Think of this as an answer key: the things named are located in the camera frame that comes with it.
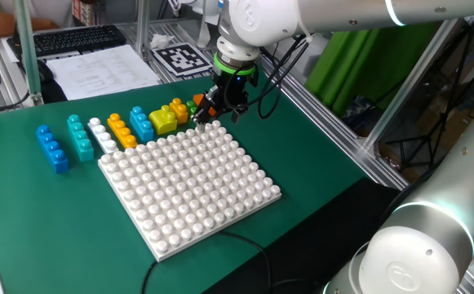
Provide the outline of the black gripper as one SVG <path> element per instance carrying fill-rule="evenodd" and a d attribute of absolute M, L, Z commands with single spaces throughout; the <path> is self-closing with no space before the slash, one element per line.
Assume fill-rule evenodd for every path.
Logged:
<path fill-rule="evenodd" d="M 215 94 L 211 98 L 206 96 L 194 96 L 193 102 L 197 106 L 197 110 L 191 116 L 196 124 L 206 124 L 216 113 L 231 112 L 232 109 L 228 103 L 233 106 L 244 105 L 248 102 L 249 94 L 246 91 L 246 85 L 249 83 L 252 87 L 258 85 L 258 73 L 241 74 L 233 76 L 231 73 L 221 71 L 210 73 L 212 82 L 217 86 Z M 237 124 L 241 118 L 241 110 L 234 109 L 232 111 L 231 120 Z"/>

